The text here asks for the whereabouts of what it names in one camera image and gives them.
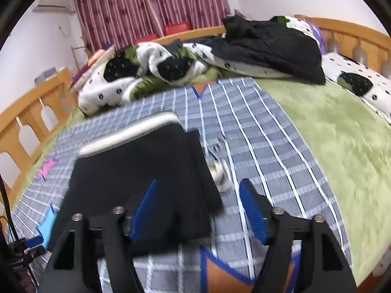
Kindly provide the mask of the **white black floral quilt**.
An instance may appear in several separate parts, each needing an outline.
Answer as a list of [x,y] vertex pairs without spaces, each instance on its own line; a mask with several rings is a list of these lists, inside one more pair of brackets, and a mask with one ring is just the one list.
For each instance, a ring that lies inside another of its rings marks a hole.
[[77,103],[85,115],[105,106],[121,106],[167,89],[213,81],[221,71],[260,78],[291,77],[280,68],[221,59],[209,46],[176,42],[163,46],[142,42],[110,59],[100,58],[95,71],[76,86]]

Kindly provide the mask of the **red chair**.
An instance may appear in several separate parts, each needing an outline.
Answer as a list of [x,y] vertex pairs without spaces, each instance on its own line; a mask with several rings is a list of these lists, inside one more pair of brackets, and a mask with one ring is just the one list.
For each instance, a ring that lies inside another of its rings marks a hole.
[[163,32],[165,36],[169,36],[169,35],[186,32],[189,31],[190,29],[191,29],[190,24],[188,22],[179,22],[179,23],[164,25]]

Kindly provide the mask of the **wooden bed frame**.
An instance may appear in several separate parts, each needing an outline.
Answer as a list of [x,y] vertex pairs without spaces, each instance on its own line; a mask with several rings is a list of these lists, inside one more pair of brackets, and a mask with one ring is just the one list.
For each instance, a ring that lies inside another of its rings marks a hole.
[[[346,56],[361,46],[367,53],[368,65],[379,72],[386,54],[390,52],[390,35],[360,24],[298,15],[307,19],[323,32],[327,40],[335,39]],[[31,89],[1,114],[1,154],[9,156],[17,168],[16,179],[6,184],[7,200],[1,204],[14,206],[23,191],[27,173],[41,155],[54,133],[62,128],[76,110],[76,96],[68,89],[72,81],[68,68],[62,68],[51,78]],[[37,137],[32,151],[21,144],[19,132],[30,126]]]

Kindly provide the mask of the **black pants white waistband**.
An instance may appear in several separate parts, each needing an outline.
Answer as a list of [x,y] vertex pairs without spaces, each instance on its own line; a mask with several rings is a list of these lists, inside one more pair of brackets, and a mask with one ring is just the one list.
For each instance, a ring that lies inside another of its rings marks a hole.
[[171,112],[148,116],[80,149],[60,211],[52,227],[54,249],[71,217],[81,213],[92,228],[102,216],[124,206],[133,216],[156,181],[151,219],[130,244],[134,256],[165,251],[208,237],[210,217],[223,202],[196,129],[185,130]]

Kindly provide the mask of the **purple patterned pillow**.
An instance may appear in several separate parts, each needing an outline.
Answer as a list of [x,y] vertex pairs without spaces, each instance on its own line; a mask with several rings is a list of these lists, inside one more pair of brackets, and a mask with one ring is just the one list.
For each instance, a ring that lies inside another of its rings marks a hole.
[[71,92],[79,92],[96,71],[103,72],[107,62],[115,56],[115,45],[112,44],[106,50],[98,50],[88,60],[87,64],[73,78],[70,85]]

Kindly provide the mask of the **white air conditioner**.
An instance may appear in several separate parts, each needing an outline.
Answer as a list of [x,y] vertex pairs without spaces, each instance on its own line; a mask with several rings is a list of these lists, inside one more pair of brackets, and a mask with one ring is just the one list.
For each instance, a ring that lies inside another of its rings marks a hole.
[[70,0],[36,0],[33,3],[34,13],[64,13],[73,14],[74,7]]

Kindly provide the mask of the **maroon striped curtain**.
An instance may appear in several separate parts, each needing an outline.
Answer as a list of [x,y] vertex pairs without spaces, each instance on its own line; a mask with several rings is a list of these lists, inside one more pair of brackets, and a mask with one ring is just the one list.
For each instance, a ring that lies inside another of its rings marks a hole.
[[227,0],[74,0],[92,49],[124,48],[139,38],[164,35],[164,26],[187,22],[191,29],[216,27],[231,12]]

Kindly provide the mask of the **black jacket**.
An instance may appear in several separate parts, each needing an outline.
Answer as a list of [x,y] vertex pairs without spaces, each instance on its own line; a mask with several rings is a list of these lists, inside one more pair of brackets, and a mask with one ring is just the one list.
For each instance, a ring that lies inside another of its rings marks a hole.
[[210,44],[218,58],[272,68],[316,85],[326,82],[314,38],[275,21],[248,21],[235,15],[222,22],[225,37]]

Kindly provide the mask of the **green bed sheet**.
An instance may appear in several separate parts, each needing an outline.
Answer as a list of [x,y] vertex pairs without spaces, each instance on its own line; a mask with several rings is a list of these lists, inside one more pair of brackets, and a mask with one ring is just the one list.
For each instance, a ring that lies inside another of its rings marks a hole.
[[390,245],[390,125],[334,83],[253,80],[291,119],[326,176],[362,283]]

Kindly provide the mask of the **grey grid star blanket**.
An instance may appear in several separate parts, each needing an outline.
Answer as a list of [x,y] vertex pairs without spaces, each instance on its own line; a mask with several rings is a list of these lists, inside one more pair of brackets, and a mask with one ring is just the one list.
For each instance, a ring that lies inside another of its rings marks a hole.
[[146,292],[205,292],[207,265],[240,284],[258,275],[266,247],[254,237],[240,200],[244,178],[293,216],[324,216],[345,256],[351,256],[326,176],[291,119],[249,77],[223,79],[201,95],[191,88],[155,94],[61,132],[47,154],[54,166],[45,178],[32,178],[13,210],[17,233],[35,236],[48,210],[60,208],[83,144],[164,110],[175,112],[186,130],[199,130],[203,149],[227,164],[233,185],[222,195],[224,209],[212,219],[211,237],[135,260]]

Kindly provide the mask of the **white floral pillow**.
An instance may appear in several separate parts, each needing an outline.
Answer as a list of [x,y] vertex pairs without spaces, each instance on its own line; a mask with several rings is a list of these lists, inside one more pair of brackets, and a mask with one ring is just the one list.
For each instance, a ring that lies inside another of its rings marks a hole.
[[390,37],[360,24],[279,15],[273,21],[315,38],[326,78],[390,122]]

